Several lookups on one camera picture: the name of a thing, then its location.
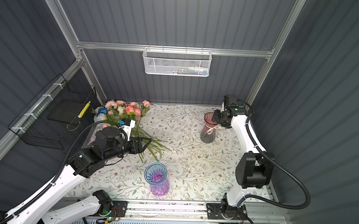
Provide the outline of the blue purple glass vase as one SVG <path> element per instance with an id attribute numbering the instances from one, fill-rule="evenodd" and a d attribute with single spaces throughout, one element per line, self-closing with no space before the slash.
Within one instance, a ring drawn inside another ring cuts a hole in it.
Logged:
<path id="1" fill-rule="evenodd" d="M 145 169 L 144 178 L 150 185 L 150 190 L 154 196 L 162 197 L 168 193 L 170 184 L 168 171 L 164 164 L 154 162 L 148 165 Z"/>

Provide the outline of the red glass vase with ribbon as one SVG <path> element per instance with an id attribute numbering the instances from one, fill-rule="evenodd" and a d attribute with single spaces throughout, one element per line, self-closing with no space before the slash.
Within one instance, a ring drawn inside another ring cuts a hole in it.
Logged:
<path id="1" fill-rule="evenodd" d="M 200 139 L 204 143 L 210 144 L 216 138 L 218 123 L 213 121 L 213 116 L 214 116 L 213 112 L 208 112 L 204 115 L 205 124 L 200 134 Z"/>

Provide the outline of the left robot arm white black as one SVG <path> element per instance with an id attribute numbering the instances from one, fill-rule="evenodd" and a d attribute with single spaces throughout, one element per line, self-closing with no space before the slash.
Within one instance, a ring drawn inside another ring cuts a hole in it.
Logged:
<path id="1" fill-rule="evenodd" d="M 74 187 L 105 167 L 108 160 L 143 153 L 152 142 L 150 138 L 131 138 L 130 133 L 130 127 L 106 127 L 98 131 L 91 146 L 68 158 L 49 182 L 16 207 L 0 211 L 0 224 L 70 224 L 95 214 L 111 221 L 120 217 L 120 210 L 104 190 L 56 211 L 51 208 Z"/>

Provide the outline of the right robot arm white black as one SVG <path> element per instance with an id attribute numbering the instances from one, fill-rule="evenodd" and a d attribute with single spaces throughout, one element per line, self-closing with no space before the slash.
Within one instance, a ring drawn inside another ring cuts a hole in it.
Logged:
<path id="1" fill-rule="evenodd" d="M 243 150 L 243 155 L 235 167 L 236 183 L 224 194 L 220 208 L 215 209 L 212 204 L 207 205 L 216 218 L 241 218 L 240 214 L 245 210 L 239 210 L 238 207 L 246 197 L 270 183 L 274 165 L 256 149 L 261 144 L 250 121 L 253 114 L 254 111 L 247 102 L 237 99 L 237 96 L 232 94 L 224 96 L 222 109 L 213 113 L 212 121 L 225 128 L 234 129 Z"/>

